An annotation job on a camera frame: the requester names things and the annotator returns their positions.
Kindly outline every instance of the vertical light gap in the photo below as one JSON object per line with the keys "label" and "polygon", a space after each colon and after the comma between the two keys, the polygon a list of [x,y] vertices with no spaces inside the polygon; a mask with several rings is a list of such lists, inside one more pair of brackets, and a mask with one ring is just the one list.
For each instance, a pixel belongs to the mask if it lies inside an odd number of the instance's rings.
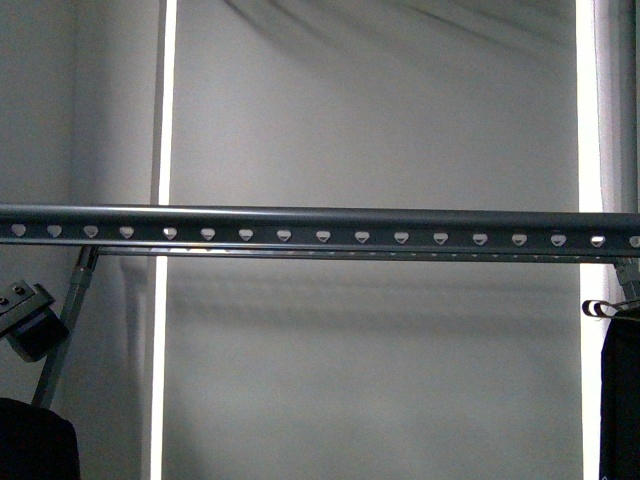
{"label": "vertical light gap", "polygon": [[[595,2],[576,0],[578,92],[578,191],[580,212],[602,212]],[[580,265],[580,302],[604,298],[606,270]],[[598,478],[600,463],[600,350],[602,327],[581,319],[582,448],[585,479]]]}
{"label": "vertical light gap", "polygon": [[[158,205],[169,205],[170,200],[177,7],[177,0],[166,0]],[[161,480],[162,478],[167,278],[168,259],[167,257],[158,257],[156,259],[156,288],[154,292],[153,377],[151,387],[151,480]]]}

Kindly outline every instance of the gray panel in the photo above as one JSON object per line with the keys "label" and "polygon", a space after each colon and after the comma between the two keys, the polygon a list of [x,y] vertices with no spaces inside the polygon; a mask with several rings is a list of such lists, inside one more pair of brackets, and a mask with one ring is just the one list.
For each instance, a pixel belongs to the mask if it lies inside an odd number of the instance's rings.
{"label": "gray panel", "polygon": [[[178,8],[173,204],[577,210],[571,45],[394,2]],[[576,267],[169,268],[166,479],[580,476]]]}

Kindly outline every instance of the gray wall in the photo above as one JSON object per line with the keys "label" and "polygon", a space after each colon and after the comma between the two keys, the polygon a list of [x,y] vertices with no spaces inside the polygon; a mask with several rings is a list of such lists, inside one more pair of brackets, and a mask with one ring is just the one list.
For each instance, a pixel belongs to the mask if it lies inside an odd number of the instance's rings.
{"label": "gray wall", "polygon": [[[179,3],[172,203],[577,210],[571,8],[277,5]],[[165,478],[578,478],[578,304],[573,266],[171,259]]]}
{"label": "gray wall", "polygon": [[[76,2],[0,2],[2,203],[70,200],[75,21]],[[0,285],[41,283],[59,313],[72,265],[60,248],[0,247]],[[30,401],[42,363],[0,342],[0,365],[0,395]]]}
{"label": "gray wall", "polygon": [[[148,204],[159,2],[0,3],[0,201]],[[62,303],[76,249],[2,247],[2,284]],[[145,260],[102,258],[54,408],[83,478],[140,478]],[[30,401],[42,364],[0,343],[0,395]]]}
{"label": "gray wall", "polygon": [[[159,2],[83,0],[71,200],[148,204]],[[102,257],[70,349],[65,415],[83,478],[138,479],[147,261]]]}

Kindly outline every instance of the hole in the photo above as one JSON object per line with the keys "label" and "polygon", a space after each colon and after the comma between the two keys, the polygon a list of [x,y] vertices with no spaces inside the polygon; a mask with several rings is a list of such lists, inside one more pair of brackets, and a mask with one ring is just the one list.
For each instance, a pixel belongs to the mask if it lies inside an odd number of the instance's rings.
{"label": "hole", "polygon": [[208,242],[216,236],[216,231],[213,228],[203,228],[200,230],[200,235]]}
{"label": "hole", "polygon": [[240,238],[245,242],[248,242],[251,240],[251,237],[253,237],[253,230],[249,228],[242,228],[238,231],[238,235],[240,235]]}
{"label": "hole", "polygon": [[393,235],[393,238],[395,238],[396,242],[398,242],[400,245],[404,245],[405,243],[407,243],[407,240],[409,240],[409,234],[407,232],[396,232]]}
{"label": "hole", "polygon": [[487,236],[486,233],[474,233],[473,234],[473,241],[476,245],[478,246],[482,246],[485,243],[487,243],[487,240],[489,240],[489,237]]}
{"label": "hole", "polygon": [[444,245],[447,240],[449,240],[449,235],[444,232],[434,233],[433,239],[438,245]]}
{"label": "hole", "polygon": [[527,243],[527,236],[523,233],[516,233],[511,236],[511,241],[514,243],[516,247],[521,247],[525,243]]}
{"label": "hole", "polygon": [[133,236],[133,227],[120,227],[122,238],[129,239]]}
{"label": "hole", "polygon": [[551,243],[553,243],[555,247],[561,247],[566,242],[567,242],[567,237],[565,235],[560,235],[560,234],[551,235]]}
{"label": "hole", "polygon": [[162,229],[162,233],[167,238],[167,240],[173,240],[178,234],[178,231],[173,227],[166,227]]}
{"label": "hole", "polygon": [[288,242],[291,238],[291,230],[278,230],[276,235],[278,235],[281,242]]}
{"label": "hole", "polygon": [[47,232],[49,232],[49,235],[53,238],[58,238],[62,233],[62,227],[60,225],[49,225],[47,227]]}
{"label": "hole", "polygon": [[25,227],[21,223],[16,223],[14,225],[11,225],[11,231],[16,237],[21,237],[27,232],[27,227]]}
{"label": "hole", "polygon": [[607,239],[604,237],[604,235],[594,235],[593,237],[591,237],[591,245],[593,245],[596,248],[600,248],[602,245],[604,245],[604,242]]}
{"label": "hole", "polygon": [[356,240],[358,240],[362,244],[365,244],[367,240],[369,240],[369,238],[369,232],[356,232]]}
{"label": "hole", "polygon": [[96,238],[98,236],[98,227],[95,225],[87,225],[83,230],[85,235],[89,238]]}
{"label": "hole", "polygon": [[322,243],[327,243],[331,238],[331,232],[327,232],[326,230],[320,230],[316,232],[316,238],[320,240]]}

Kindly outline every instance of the gray metal bar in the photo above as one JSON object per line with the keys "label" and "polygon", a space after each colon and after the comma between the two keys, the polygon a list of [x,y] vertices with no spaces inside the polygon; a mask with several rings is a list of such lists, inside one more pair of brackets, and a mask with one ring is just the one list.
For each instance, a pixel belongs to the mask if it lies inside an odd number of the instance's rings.
{"label": "gray metal bar", "polygon": [[84,295],[91,285],[91,277],[98,261],[96,247],[83,247],[69,281],[69,291],[62,308],[60,320],[69,329],[69,338],[47,356],[36,392],[31,402],[36,407],[50,408],[69,350],[73,330],[80,314]]}
{"label": "gray metal bar", "polygon": [[164,248],[164,247],[101,247],[100,255],[109,256],[166,256],[205,258],[270,258],[284,260],[359,260],[359,261],[413,261],[413,262],[473,262],[473,263],[597,263],[613,264],[619,257],[516,254],[452,253],[443,251],[389,251],[389,250],[277,250],[232,248]]}
{"label": "gray metal bar", "polygon": [[495,261],[498,256],[498,261],[548,257],[614,263],[640,257],[640,215],[0,205],[0,243],[91,245],[111,255],[116,250],[158,255],[158,249],[164,249],[162,255],[190,255],[176,249],[205,249],[216,252],[211,256],[233,251],[244,257],[329,258],[327,252],[340,252],[371,260],[396,254],[421,261]]}

